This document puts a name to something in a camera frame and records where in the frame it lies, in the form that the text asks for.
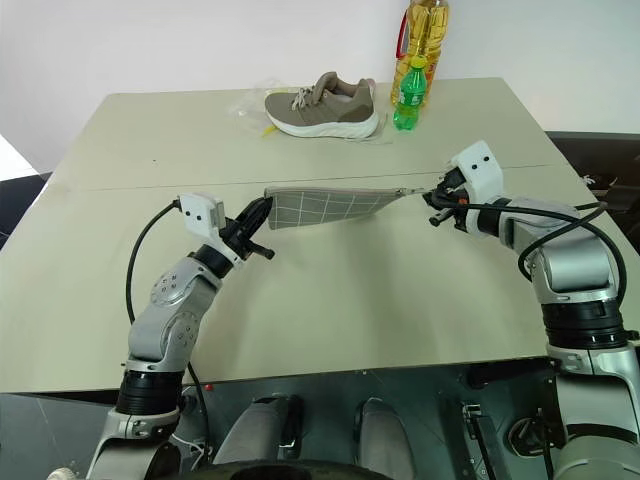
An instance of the yellow bottle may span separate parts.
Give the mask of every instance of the yellow bottle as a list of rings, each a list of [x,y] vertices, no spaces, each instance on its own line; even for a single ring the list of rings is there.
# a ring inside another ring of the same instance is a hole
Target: yellow bottle
[[[425,75],[427,77],[427,93],[424,96],[422,105],[427,103],[433,76],[436,72],[438,59],[440,58],[440,46],[447,33],[447,23],[449,21],[449,4],[446,0],[411,0],[407,8],[406,22],[403,20],[403,27],[409,29],[407,51],[404,55],[400,52],[400,41],[398,38],[398,48],[396,50],[396,74],[391,86],[391,103],[394,105],[398,100],[398,88],[400,82],[410,68],[411,57],[423,55],[427,58]]]

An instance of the green bottle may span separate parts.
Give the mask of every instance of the green bottle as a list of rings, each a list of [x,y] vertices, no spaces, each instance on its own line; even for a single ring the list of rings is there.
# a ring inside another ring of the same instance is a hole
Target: green bottle
[[[413,130],[420,116],[420,105],[427,91],[424,66],[427,59],[416,55],[411,59],[411,70],[400,82],[398,103],[393,114],[393,124],[398,130]]]

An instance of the red bottle handle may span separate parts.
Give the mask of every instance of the red bottle handle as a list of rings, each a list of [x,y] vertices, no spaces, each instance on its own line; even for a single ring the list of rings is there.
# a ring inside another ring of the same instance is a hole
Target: red bottle handle
[[[404,29],[407,26],[407,12],[404,12],[402,16],[402,23],[400,24],[400,32],[398,32],[398,42],[396,43],[396,58],[402,58],[406,54],[402,53],[400,49],[402,48],[402,38],[404,37]]]

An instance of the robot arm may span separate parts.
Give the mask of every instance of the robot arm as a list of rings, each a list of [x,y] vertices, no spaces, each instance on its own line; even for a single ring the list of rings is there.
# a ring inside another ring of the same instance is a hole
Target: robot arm
[[[177,473],[180,456],[167,442],[180,417],[182,377],[200,321],[222,279],[252,254],[274,252],[251,241],[271,199],[251,202],[235,219],[202,194],[180,196],[187,230],[204,244],[153,285],[150,303],[132,324],[118,400],[108,415],[87,478],[153,479]]]
[[[432,225],[453,217],[455,228],[494,236],[521,257],[557,369],[552,385],[563,429],[557,443],[565,447],[555,478],[603,478],[603,472],[627,478],[615,476],[621,465],[629,478],[640,475],[640,370],[629,342],[635,332],[623,327],[624,267],[619,263],[617,288],[606,236],[594,234],[599,230],[576,208],[504,197],[502,171],[485,142],[454,157],[424,199],[438,210]]]

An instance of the gray sneaker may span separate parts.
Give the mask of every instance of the gray sneaker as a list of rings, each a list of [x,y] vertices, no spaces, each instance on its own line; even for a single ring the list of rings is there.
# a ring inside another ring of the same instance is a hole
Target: gray sneaker
[[[272,93],[264,105],[273,124],[296,137],[365,138],[378,126],[370,83],[362,79],[351,85],[336,72],[297,94]]]

